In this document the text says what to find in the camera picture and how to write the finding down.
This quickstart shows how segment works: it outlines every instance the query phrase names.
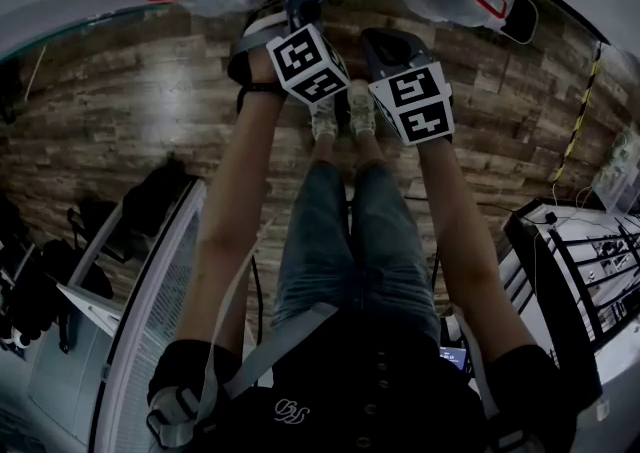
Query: shoe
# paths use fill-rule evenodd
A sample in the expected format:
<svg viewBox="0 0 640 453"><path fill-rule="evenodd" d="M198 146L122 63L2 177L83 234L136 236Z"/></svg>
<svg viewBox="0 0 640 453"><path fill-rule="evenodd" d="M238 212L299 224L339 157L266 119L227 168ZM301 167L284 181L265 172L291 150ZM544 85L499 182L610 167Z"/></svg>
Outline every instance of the shoe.
<svg viewBox="0 0 640 453"><path fill-rule="evenodd" d="M333 96L311 105L309 111L311 112L311 132L314 140L318 140L322 134L329 134L333 138L338 136L336 106Z"/></svg>
<svg viewBox="0 0 640 453"><path fill-rule="evenodd" d="M347 89L351 108L351 133L355 139L363 131L376 132L376 112L369 85L364 80L353 80Z"/></svg>

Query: hand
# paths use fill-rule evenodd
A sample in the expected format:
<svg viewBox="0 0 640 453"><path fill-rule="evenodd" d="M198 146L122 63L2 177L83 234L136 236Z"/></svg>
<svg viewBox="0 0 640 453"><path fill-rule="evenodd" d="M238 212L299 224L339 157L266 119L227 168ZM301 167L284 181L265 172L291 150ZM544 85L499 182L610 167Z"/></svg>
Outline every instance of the hand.
<svg viewBox="0 0 640 453"><path fill-rule="evenodd" d="M278 75L267 48L253 48L249 51L249 67L251 68L252 83L275 83Z"/></svg>

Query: leg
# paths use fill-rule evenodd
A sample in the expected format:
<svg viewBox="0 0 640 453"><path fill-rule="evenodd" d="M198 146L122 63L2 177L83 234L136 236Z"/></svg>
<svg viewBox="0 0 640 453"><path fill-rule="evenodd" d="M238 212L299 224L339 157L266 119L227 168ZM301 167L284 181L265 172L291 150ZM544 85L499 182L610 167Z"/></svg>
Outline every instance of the leg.
<svg viewBox="0 0 640 453"><path fill-rule="evenodd" d="M373 131L358 131L356 138L360 170L355 179L351 235L356 262L367 271L370 284L365 309L405 321L439 343L440 322L418 227L383 161Z"/></svg>
<svg viewBox="0 0 640 453"><path fill-rule="evenodd" d="M330 163L335 135L316 126L311 167L291 213L280 265L274 328L316 302L341 307L350 300L348 281L355 263L344 185Z"/></svg>

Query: black shirt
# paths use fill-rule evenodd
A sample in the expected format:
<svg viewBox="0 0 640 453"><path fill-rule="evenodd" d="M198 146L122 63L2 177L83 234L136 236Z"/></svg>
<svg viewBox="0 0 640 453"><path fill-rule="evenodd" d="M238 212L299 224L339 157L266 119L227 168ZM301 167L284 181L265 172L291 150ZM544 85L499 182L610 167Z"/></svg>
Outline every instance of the black shirt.
<svg viewBox="0 0 640 453"><path fill-rule="evenodd" d="M209 344L178 341L149 386L202 390ZM216 347L221 383L240 359ZM560 374L537 346L520 347L486 367L502 414L533 431L547 451L568 451L576 414ZM339 311L273 366L272 388L219 398L216 429L189 451L484 451L491 441L467 376L439 356L425 334L362 312Z"/></svg>

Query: thigh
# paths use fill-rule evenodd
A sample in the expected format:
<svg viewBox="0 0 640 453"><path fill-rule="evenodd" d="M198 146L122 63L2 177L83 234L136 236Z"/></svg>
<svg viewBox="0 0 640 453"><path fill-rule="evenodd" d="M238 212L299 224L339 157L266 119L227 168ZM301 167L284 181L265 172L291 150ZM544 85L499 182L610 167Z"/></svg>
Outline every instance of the thigh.
<svg viewBox="0 0 640 453"><path fill-rule="evenodd" d="M356 176L351 235L356 262L368 274L365 308L407 322L439 343L440 322L420 233L383 163Z"/></svg>
<svg viewBox="0 0 640 453"><path fill-rule="evenodd" d="M316 302L341 306L354 270L340 173L330 163L314 162L291 212L273 326Z"/></svg>

